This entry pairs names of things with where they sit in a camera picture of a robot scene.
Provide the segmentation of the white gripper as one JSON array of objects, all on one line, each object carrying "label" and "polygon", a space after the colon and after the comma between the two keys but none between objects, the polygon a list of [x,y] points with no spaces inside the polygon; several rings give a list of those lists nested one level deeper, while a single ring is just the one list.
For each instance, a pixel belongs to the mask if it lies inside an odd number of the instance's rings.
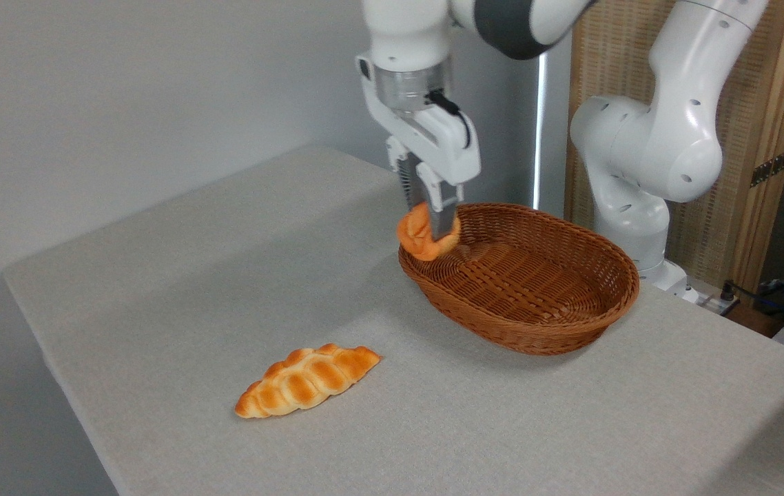
[{"label": "white gripper", "polygon": [[458,185],[476,178],[481,169],[475,126],[464,111],[450,107],[452,60],[394,72],[362,53],[356,65],[369,114],[392,135],[386,150],[408,210],[426,203],[432,239],[439,241],[454,229],[461,201]]}]

